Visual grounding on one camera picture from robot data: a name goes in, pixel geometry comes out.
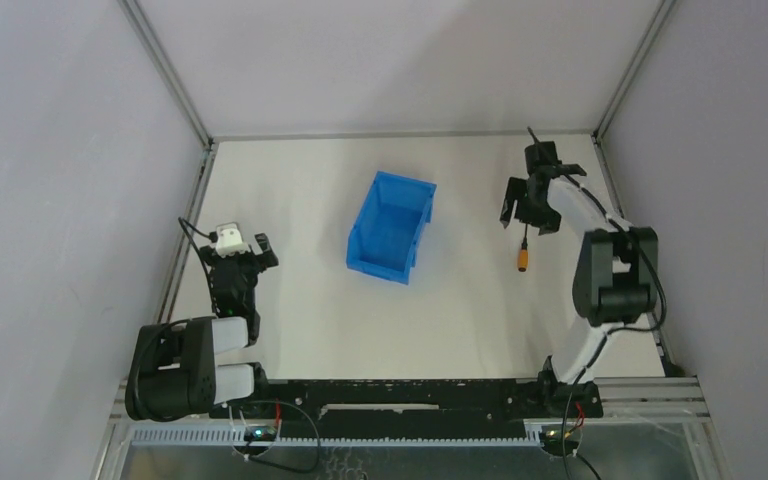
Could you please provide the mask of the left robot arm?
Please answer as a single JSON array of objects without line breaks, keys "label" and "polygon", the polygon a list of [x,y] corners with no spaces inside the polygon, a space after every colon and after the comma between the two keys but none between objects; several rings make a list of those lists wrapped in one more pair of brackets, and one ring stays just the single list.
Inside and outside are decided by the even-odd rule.
[{"label": "left robot arm", "polygon": [[271,388],[255,379],[254,368],[219,367],[216,356],[256,344],[261,317],[255,289],[259,275],[279,264],[264,233],[261,249],[230,246],[215,234],[198,249],[206,274],[212,313],[140,329],[126,383],[125,408],[133,420],[171,422],[210,412],[233,400],[250,417],[271,407]]}]

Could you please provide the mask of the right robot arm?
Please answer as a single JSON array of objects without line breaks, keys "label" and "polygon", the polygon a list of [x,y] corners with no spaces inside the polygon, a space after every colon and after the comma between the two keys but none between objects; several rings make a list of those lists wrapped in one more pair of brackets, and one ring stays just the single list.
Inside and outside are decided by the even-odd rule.
[{"label": "right robot arm", "polygon": [[586,171],[561,161],[554,142],[534,139],[524,150],[526,177],[509,178],[499,221],[517,221],[539,235],[570,227],[580,240],[571,285],[575,316],[563,345],[548,355],[528,400],[552,416],[594,396],[593,369],[612,337],[644,332],[638,320],[666,307],[657,272],[658,236],[635,227],[585,186]]}]

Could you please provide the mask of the orange black screwdriver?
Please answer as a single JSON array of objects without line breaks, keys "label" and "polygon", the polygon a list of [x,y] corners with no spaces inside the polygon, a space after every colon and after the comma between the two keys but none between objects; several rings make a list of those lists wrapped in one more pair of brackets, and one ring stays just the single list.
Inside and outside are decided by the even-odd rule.
[{"label": "orange black screwdriver", "polygon": [[529,226],[527,224],[524,224],[523,236],[520,243],[519,253],[517,256],[517,270],[519,272],[526,272],[529,266],[528,232],[529,232]]}]

